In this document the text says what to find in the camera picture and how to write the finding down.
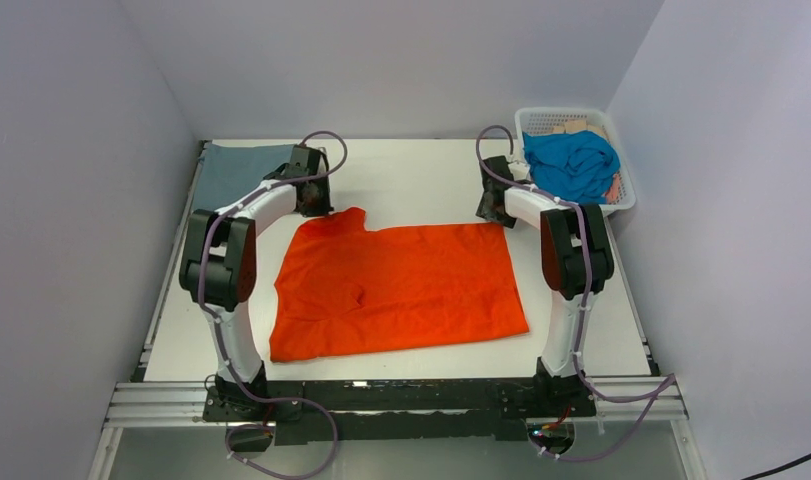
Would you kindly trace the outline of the orange t shirt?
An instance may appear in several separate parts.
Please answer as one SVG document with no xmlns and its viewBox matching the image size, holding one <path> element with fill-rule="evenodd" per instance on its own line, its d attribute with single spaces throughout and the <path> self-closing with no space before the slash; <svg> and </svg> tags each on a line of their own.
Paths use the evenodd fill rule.
<svg viewBox="0 0 811 480">
<path fill-rule="evenodd" d="M 276 363 L 492 341 L 529 326 L 504 230 L 369 230 L 352 207 L 297 228 L 274 281 Z"/>
</svg>

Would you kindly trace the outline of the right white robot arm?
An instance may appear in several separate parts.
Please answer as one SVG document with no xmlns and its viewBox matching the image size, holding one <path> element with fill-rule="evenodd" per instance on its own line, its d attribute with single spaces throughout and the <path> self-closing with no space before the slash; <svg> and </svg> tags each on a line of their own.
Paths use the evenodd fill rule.
<svg viewBox="0 0 811 480">
<path fill-rule="evenodd" d="M 542 274 L 556 295 L 535 392 L 543 400 L 586 398 L 586 322 L 615 270 L 603 213 L 597 204 L 570 204 L 516 182 L 504 156 L 481 159 L 479 167 L 483 193 L 477 215 L 505 228 L 521 220 L 538 230 Z"/>
</svg>

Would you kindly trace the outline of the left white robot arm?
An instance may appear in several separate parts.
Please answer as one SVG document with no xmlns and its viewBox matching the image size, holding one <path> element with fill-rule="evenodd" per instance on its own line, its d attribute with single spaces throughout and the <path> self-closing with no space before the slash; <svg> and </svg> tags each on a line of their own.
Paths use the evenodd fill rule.
<svg viewBox="0 0 811 480">
<path fill-rule="evenodd" d="M 332 212 L 327 154 L 303 143 L 249 193 L 217 210 L 191 213 L 179 283 L 209 324 L 217 353 L 215 389 L 226 397 L 267 397 L 266 367 L 251 327 L 257 282 L 257 238 L 291 213 Z"/>
</svg>

